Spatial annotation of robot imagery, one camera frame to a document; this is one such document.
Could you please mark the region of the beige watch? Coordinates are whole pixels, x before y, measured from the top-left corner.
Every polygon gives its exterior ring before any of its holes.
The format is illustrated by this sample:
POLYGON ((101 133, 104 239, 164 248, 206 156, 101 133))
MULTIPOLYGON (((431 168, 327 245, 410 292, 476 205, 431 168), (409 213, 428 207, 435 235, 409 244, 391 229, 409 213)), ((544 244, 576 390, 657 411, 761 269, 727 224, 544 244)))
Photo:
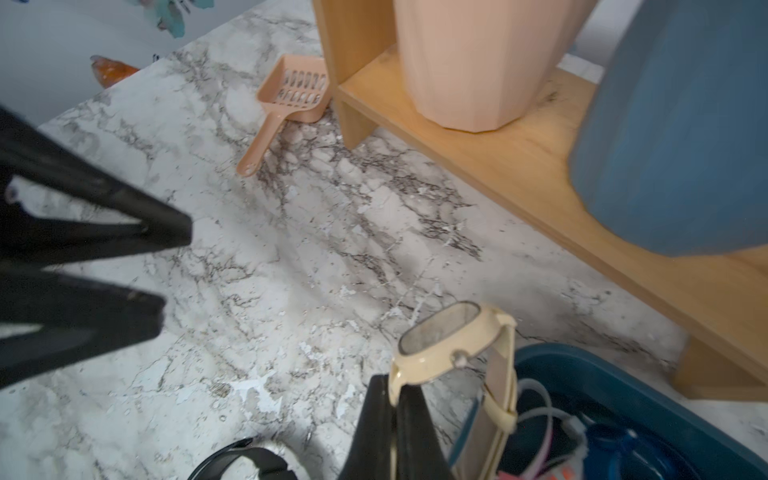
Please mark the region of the beige watch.
POLYGON ((407 385, 422 385, 486 352, 479 407, 453 467, 460 479, 494 479, 517 424, 515 330, 511 315, 489 305, 456 302, 405 332, 397 346, 388 396, 397 406, 407 385))

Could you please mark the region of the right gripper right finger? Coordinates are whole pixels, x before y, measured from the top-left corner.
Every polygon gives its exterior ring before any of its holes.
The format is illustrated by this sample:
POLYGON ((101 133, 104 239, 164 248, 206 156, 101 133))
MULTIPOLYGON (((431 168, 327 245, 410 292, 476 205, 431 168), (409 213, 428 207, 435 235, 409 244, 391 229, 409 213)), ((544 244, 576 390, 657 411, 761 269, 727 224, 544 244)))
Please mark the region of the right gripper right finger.
POLYGON ((420 386, 401 389, 395 414, 395 478, 453 479, 420 386))

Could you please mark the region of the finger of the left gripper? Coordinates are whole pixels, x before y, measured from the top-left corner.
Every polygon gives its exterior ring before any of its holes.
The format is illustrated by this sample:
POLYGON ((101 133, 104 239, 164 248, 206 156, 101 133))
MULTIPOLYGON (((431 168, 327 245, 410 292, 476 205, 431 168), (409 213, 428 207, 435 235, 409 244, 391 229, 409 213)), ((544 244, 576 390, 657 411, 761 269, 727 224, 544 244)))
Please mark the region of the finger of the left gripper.
POLYGON ((96 168, 7 109, 1 111, 1 255, 30 264, 67 264, 186 247, 191 217, 96 168), (20 183, 44 187, 125 216, 93 223, 37 216, 20 183))
POLYGON ((34 269, 1 271, 1 387, 159 336, 158 295, 34 269))

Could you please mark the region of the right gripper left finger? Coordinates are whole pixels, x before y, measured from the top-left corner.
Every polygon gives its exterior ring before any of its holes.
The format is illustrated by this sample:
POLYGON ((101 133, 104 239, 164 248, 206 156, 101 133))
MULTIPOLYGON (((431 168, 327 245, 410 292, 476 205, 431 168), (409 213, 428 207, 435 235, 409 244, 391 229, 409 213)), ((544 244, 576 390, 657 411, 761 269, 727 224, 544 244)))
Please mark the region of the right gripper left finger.
POLYGON ((395 409, 390 404, 388 376, 371 377, 352 443, 339 480, 390 480, 395 440, 395 409))

